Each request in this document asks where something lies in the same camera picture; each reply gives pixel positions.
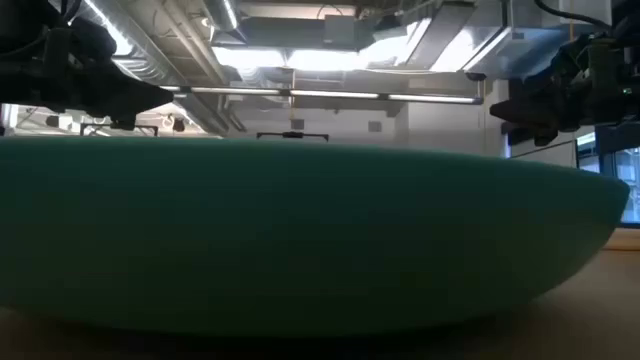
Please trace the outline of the teal green plastic plate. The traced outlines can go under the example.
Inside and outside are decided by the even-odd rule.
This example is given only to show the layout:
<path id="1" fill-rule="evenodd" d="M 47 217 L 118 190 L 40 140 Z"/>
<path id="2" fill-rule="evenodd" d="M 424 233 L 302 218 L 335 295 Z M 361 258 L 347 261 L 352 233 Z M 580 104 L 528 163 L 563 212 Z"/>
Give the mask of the teal green plastic plate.
<path id="1" fill-rule="evenodd" d="M 0 139 L 0 306 L 105 327 L 336 337 L 529 302 L 619 225 L 615 178 L 335 144 Z"/>

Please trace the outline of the silver ventilation duct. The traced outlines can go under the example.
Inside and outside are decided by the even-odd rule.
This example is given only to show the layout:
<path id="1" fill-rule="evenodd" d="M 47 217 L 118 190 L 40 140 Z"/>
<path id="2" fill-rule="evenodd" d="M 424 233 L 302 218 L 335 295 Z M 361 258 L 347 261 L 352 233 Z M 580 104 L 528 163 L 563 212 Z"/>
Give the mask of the silver ventilation duct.
<path id="1" fill-rule="evenodd" d="M 83 0 L 78 15 L 105 27 L 117 43 L 113 60 L 126 73 L 153 85 L 185 85 L 186 79 L 125 9 L 122 0 Z M 185 118 L 202 130 L 225 135 L 229 124 L 193 94 L 172 102 Z"/>

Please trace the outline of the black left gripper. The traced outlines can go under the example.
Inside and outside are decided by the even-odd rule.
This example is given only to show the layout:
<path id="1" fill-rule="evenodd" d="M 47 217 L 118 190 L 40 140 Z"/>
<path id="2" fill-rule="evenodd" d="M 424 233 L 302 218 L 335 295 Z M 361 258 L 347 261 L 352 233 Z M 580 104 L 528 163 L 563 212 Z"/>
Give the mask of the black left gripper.
<path id="1" fill-rule="evenodd" d="M 174 95 L 120 73 L 111 62 L 115 40 L 78 16 L 82 2 L 0 0 L 0 103 L 81 110 L 131 130 L 139 113 Z"/>

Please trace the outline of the glass window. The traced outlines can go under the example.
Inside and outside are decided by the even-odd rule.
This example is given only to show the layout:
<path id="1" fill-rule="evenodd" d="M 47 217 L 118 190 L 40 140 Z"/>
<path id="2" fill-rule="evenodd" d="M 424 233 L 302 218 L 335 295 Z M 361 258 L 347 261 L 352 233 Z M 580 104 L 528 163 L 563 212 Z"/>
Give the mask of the glass window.
<path id="1" fill-rule="evenodd" d="M 596 133 L 591 132 L 577 138 L 576 155 L 579 169 L 614 177 L 629 187 L 621 226 L 640 229 L 640 147 L 600 155 L 596 151 Z"/>

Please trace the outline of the long linear ceiling light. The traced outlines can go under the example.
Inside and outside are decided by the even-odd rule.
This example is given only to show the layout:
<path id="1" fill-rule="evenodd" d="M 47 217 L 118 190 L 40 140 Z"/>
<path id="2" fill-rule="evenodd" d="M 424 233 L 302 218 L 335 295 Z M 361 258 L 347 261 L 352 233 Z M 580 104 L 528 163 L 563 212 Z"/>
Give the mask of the long linear ceiling light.
<path id="1" fill-rule="evenodd" d="M 316 97 L 332 99 L 356 99 L 372 101 L 394 101 L 413 103 L 439 103 L 459 105 L 481 105 L 482 97 L 450 96 L 436 94 L 394 94 L 374 92 L 306 90 L 284 88 L 238 88 L 238 87 L 193 87 L 193 86 L 162 86 L 162 89 L 176 94 L 217 94 L 243 96 L 271 96 L 271 97 Z"/>

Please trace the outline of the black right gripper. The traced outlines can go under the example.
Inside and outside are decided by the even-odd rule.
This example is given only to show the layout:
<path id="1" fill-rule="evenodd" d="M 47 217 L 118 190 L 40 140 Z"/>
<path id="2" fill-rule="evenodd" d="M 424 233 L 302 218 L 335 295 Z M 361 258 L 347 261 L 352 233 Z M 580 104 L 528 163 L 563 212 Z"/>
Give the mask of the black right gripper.
<path id="1" fill-rule="evenodd" d="M 581 35 L 559 48 L 548 78 L 508 81 L 508 98 L 489 108 L 515 145 L 549 145 L 582 126 L 640 122 L 640 30 Z"/>

